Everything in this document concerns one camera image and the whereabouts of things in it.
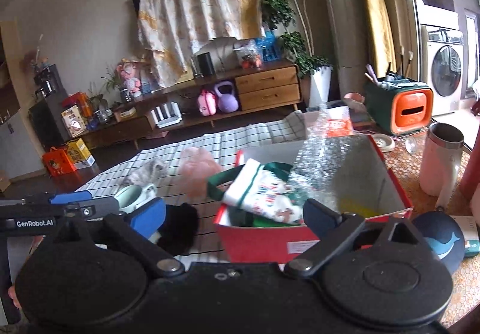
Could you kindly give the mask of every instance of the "checkered fabric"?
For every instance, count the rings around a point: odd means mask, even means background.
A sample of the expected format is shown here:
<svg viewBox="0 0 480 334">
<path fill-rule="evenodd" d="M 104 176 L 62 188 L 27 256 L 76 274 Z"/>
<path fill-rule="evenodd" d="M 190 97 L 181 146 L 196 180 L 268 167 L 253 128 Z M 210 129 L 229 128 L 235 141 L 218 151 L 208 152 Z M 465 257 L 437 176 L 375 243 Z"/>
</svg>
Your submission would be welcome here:
<svg viewBox="0 0 480 334">
<path fill-rule="evenodd" d="M 183 202 L 188 202 L 195 206 L 200 218 L 197 237 L 189 256 L 177 258 L 186 267 L 189 267 L 193 261 L 226 261 L 228 257 L 223 250 L 213 224 L 220 203 L 211 200 L 189 202 L 186 195 L 181 192 L 178 185 L 181 178 L 178 174 L 181 152 L 188 147 L 203 147 L 212 154 L 212 157 L 224 169 L 229 169 L 234 166 L 235 155 L 240 149 L 303 139 L 305 139 L 303 115 L 300 111 L 295 111 L 280 121 L 252 124 L 222 133 L 206 134 L 155 149 L 143 150 L 129 161 L 100 173 L 78 190 L 88 190 L 94 198 L 114 195 L 123 183 L 123 179 L 133 169 L 140 167 L 144 162 L 154 157 L 160 157 L 163 161 L 168 162 L 169 167 L 168 174 L 159 179 L 157 183 L 157 195 L 162 197 L 167 204 L 180 205 Z"/>
</svg>

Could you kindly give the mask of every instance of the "red bottle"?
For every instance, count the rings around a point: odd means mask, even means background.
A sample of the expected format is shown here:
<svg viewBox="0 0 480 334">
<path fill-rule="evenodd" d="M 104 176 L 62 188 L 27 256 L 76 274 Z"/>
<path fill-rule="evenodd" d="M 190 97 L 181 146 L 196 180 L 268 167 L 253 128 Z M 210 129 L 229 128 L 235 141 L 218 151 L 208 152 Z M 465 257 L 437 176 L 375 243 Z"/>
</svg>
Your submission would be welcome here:
<svg viewBox="0 0 480 334">
<path fill-rule="evenodd" d="M 462 180 L 460 181 L 460 192 L 463 196 L 470 201 L 475 189 L 477 189 L 478 184 L 480 183 L 480 129 L 477 133 L 477 138 L 475 139 L 475 144 L 473 146 L 472 154 L 470 154 L 470 160 L 465 168 L 465 173 L 463 174 Z"/>
</svg>

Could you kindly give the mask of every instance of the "washing machine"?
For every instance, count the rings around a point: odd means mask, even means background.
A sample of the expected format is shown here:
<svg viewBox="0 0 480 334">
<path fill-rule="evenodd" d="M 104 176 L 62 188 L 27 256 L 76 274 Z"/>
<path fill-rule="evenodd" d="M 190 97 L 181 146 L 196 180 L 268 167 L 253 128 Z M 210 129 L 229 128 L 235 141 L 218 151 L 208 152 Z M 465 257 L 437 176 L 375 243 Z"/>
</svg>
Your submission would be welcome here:
<svg viewBox="0 0 480 334">
<path fill-rule="evenodd" d="M 421 29 L 421 81 L 434 92 L 431 115 L 457 111 L 462 91 L 463 34 L 431 25 L 422 25 Z"/>
</svg>

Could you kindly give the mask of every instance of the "curtain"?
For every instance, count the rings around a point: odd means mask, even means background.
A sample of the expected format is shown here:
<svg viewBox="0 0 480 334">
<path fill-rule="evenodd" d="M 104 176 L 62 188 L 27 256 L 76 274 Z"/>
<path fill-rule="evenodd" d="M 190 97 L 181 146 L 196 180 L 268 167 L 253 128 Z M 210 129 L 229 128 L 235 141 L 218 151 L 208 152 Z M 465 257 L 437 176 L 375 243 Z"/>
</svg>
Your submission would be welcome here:
<svg viewBox="0 0 480 334">
<path fill-rule="evenodd" d="M 390 20 L 385 0 L 366 0 L 366 3 L 373 44 L 373 66 L 377 77 L 384 77 L 388 62 L 392 62 L 391 70 L 397 69 Z"/>
<path fill-rule="evenodd" d="M 138 13 L 139 39 L 162 87 L 174 85 L 211 40 L 260 37 L 261 25 L 260 0 L 140 0 Z"/>
</svg>

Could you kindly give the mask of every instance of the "dark blue round object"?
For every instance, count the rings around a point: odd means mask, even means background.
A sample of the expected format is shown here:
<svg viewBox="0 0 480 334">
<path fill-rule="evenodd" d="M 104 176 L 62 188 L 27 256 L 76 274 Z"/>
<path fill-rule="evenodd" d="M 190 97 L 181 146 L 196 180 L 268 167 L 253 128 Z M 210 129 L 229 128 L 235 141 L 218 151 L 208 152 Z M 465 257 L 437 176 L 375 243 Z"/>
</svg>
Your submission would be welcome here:
<svg viewBox="0 0 480 334">
<path fill-rule="evenodd" d="M 465 240 L 457 222 L 444 212 L 430 211 L 417 216 L 412 223 L 453 274 L 465 255 Z"/>
</svg>

